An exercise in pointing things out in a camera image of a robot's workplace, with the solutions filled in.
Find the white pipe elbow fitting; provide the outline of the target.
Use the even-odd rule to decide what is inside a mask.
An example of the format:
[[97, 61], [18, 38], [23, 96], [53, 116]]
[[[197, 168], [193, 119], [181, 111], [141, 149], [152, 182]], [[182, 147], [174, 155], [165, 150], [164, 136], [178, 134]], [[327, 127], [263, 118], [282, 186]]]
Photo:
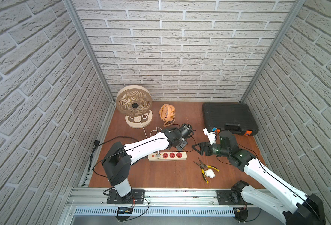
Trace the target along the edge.
[[213, 179], [216, 175], [212, 169], [208, 169], [204, 171], [205, 176], [209, 177], [210, 179]]

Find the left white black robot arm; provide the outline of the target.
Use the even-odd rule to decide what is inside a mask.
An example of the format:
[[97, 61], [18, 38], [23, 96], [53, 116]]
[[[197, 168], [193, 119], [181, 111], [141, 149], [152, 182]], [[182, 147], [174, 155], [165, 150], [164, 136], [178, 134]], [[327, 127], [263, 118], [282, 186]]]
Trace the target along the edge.
[[118, 196], [128, 197], [132, 193], [128, 176], [134, 163], [151, 153], [169, 150], [172, 147], [182, 150], [187, 145], [187, 139], [193, 134], [192, 126], [183, 124], [180, 128], [163, 129], [156, 135], [135, 143], [116, 142], [99, 163]]

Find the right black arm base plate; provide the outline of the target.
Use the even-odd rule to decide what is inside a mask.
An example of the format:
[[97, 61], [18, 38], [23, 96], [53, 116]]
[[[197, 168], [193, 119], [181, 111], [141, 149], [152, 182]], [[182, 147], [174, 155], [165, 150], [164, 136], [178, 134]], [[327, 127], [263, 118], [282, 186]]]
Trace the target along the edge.
[[249, 202], [245, 202], [241, 191], [235, 191], [231, 189], [216, 190], [217, 201], [219, 205], [253, 205]]

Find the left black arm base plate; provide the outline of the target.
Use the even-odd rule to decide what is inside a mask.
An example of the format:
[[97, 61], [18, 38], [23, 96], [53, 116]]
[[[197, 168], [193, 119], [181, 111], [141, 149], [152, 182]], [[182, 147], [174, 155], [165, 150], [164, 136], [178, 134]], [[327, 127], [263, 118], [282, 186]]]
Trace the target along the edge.
[[143, 204], [145, 190], [144, 189], [133, 189], [130, 193], [124, 197], [120, 197], [117, 190], [111, 189], [107, 194], [107, 204]]

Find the beige red power strip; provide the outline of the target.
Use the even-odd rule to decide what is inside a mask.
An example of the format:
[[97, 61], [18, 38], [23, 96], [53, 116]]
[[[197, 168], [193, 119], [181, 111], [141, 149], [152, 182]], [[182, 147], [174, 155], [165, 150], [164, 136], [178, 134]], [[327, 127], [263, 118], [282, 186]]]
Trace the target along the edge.
[[186, 152], [156, 152], [148, 155], [149, 162], [183, 161], [187, 159]]

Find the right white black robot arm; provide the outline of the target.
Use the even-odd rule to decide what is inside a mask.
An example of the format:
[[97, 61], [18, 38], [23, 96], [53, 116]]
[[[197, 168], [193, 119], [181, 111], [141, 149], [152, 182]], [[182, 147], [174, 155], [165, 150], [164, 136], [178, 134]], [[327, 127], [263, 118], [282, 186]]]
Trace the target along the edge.
[[307, 195], [284, 181], [268, 169], [250, 149], [239, 146], [230, 131], [219, 133], [216, 143], [213, 133], [209, 142], [192, 146], [200, 155], [226, 157], [229, 163], [257, 180], [272, 196], [257, 191], [245, 181], [237, 182], [232, 190], [244, 202], [257, 206], [277, 218], [285, 225], [324, 225], [326, 218], [322, 200], [315, 194]]

